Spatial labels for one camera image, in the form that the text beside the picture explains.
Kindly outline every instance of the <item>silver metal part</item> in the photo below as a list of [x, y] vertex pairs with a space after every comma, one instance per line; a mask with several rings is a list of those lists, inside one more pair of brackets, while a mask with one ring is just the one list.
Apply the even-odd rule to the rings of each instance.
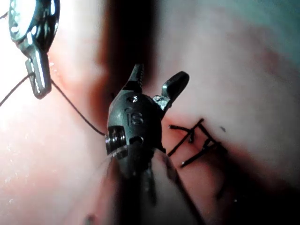
[[166, 111], [171, 108], [173, 102], [185, 89], [189, 81], [189, 75], [185, 72], [179, 72], [167, 80], [161, 91], [161, 95], [156, 95], [153, 100], [159, 105], [162, 110], [162, 118]]
[[47, 53], [54, 40], [60, 17], [59, 0], [11, 0], [10, 37], [28, 58], [25, 62], [33, 93], [42, 99], [51, 91]]

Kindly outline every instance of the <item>stitch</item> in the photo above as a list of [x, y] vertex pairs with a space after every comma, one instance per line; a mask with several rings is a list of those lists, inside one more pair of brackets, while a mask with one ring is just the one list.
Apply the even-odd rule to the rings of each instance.
[[169, 152], [168, 156], [170, 157], [172, 154], [174, 154], [174, 152], [183, 144], [183, 142], [187, 139], [187, 137], [189, 135], [193, 136], [193, 138], [190, 138], [189, 143], [193, 143], [191, 142], [194, 141], [194, 135], [195, 135], [195, 129], [196, 127], [199, 127], [200, 130], [207, 136], [207, 140], [204, 142], [202, 149], [199, 153], [195, 154], [194, 156], [192, 156], [191, 158], [189, 158], [186, 161], [183, 161], [181, 163], [181, 168], [187, 166], [188, 164], [191, 164], [192, 162], [194, 162], [196, 159], [198, 159], [199, 157], [201, 157], [202, 155], [206, 154], [209, 150], [214, 149], [214, 148], [218, 148], [220, 153], [227, 153], [227, 149], [225, 149], [222, 145], [221, 142], [217, 142], [210, 134], [209, 132], [206, 130], [206, 128], [201, 124], [204, 121], [204, 119], [200, 119], [196, 125], [194, 125], [191, 129], [187, 129], [185, 127], [179, 127], [176, 125], [169, 125], [170, 129], [179, 129], [179, 130], [183, 130], [186, 131], [187, 134], [183, 137], [183, 139]]
[[184, 141], [188, 138], [188, 136], [191, 135], [192, 132], [194, 132], [195, 128], [201, 124], [204, 121], [204, 119], [200, 119], [196, 125], [194, 125], [189, 132], [182, 138], [182, 140], [168, 153], [168, 157], [170, 157], [171, 155], [173, 155], [175, 153], [175, 151], [184, 143]]
[[200, 152], [198, 152], [196, 155], [192, 156], [191, 158], [189, 158], [188, 160], [184, 161], [182, 163], [182, 165], [180, 166], [181, 168], [191, 164], [192, 162], [194, 162], [196, 159], [200, 158], [201, 156], [203, 156], [204, 154], [206, 154], [209, 150], [217, 147], [217, 143], [213, 143], [211, 146], [208, 146], [208, 144], [210, 143], [210, 139], [207, 139], [204, 142], [204, 145], [202, 147], [202, 150]]
[[[180, 127], [180, 126], [176, 126], [176, 125], [169, 125], [169, 129], [173, 129], [173, 130], [183, 130], [183, 131], [186, 131], [186, 132], [189, 132], [190, 130], [185, 128], [185, 127]], [[191, 136], [190, 136], [190, 139], [189, 139], [189, 143], [194, 143], [194, 136], [195, 136], [195, 130], [192, 130], [191, 131]]]

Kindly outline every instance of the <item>surgical suture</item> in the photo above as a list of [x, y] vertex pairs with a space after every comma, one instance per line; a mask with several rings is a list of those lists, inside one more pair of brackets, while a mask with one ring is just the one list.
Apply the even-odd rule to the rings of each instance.
[[177, 129], [177, 130], [183, 130], [185, 132], [187, 132], [187, 134], [179, 141], [179, 143], [169, 152], [168, 156], [170, 157], [171, 155], [173, 155], [176, 150], [184, 143], [184, 141], [190, 136], [189, 139], [189, 143], [192, 144], [194, 142], [194, 138], [195, 138], [195, 129], [196, 128], [200, 128], [200, 130], [202, 131], [202, 133], [204, 133], [207, 137], [207, 139], [205, 140], [201, 151], [198, 152], [197, 154], [195, 154], [194, 156], [192, 156], [191, 158], [189, 158], [188, 160], [182, 162], [182, 164], [180, 165], [181, 168], [185, 167], [189, 164], [191, 164], [192, 162], [194, 162], [196, 159], [200, 158], [201, 156], [203, 156], [204, 154], [208, 153], [210, 150], [212, 149], [218, 149], [220, 150], [220, 152], [222, 153], [226, 153], [227, 150], [221, 145], [220, 142], [217, 142], [207, 131], [207, 129], [202, 125], [202, 122], [204, 121], [204, 119], [200, 119], [191, 129], [185, 128], [185, 127], [180, 127], [180, 126], [176, 126], [176, 125], [169, 125], [170, 129]]

